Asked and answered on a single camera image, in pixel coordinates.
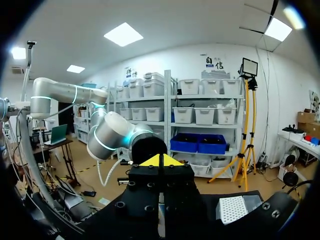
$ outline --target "tripod stand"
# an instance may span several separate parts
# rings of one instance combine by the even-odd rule
[[[224,167],[220,172],[218,172],[213,178],[211,178],[207,183],[213,182],[217,177],[222,175],[228,168],[230,168],[233,164],[235,164],[238,161],[238,165],[236,168],[236,171],[234,172],[234,177],[232,179],[232,182],[234,182],[237,179],[240,167],[242,166],[242,178],[240,180],[239,187],[241,187],[242,181],[244,180],[244,186],[245,191],[248,191],[248,181],[247,181],[247,167],[250,163],[250,156],[252,153],[253,158],[253,165],[254,165],[254,174],[256,174],[256,161],[255,161],[255,149],[254,149],[254,135],[256,130],[256,89],[257,89],[257,82],[254,77],[249,81],[248,79],[244,79],[244,85],[245,85],[245,121],[244,121],[244,129],[242,133],[242,143],[241,143],[241,151],[238,153],[238,155],[226,166]],[[249,120],[249,90],[252,90],[252,97],[253,97],[253,123],[252,123],[252,132],[250,132],[251,139],[250,144],[245,148],[246,145],[246,138],[247,138],[247,130],[248,130],[248,120]]]

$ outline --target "laptop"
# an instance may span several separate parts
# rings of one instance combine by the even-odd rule
[[[66,140],[67,124],[55,126],[52,128],[51,140],[44,142],[45,145],[56,145]]]

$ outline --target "cardboard box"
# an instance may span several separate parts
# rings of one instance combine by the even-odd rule
[[[298,122],[298,129],[308,133],[307,123]]]
[[[313,123],[316,119],[316,114],[311,112],[299,111],[297,118],[298,118],[298,123],[303,123],[303,124]]]
[[[320,139],[320,123],[312,122],[306,124],[306,133],[314,138]]]

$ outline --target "yellow triangle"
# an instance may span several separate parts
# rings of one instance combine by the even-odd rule
[[[150,159],[148,159],[147,161],[143,162],[140,164],[140,166],[150,166],[153,165],[155,167],[159,167],[159,154],[151,157]],[[174,166],[182,166],[183,163],[178,162],[177,160],[175,160],[174,158],[168,156],[167,154],[163,154],[163,165],[165,167],[168,167],[170,165],[174,165]]]

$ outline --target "blue storage bin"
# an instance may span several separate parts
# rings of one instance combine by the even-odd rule
[[[94,84],[94,83],[82,83],[81,86],[85,87],[85,88],[95,89],[97,87],[97,84]]]
[[[319,145],[319,139],[316,137],[312,137],[311,138],[311,143],[313,143],[314,145]]]
[[[178,133],[170,140],[171,150],[196,153],[199,134]]]
[[[225,154],[227,143],[222,135],[201,134],[198,152],[202,154]]]

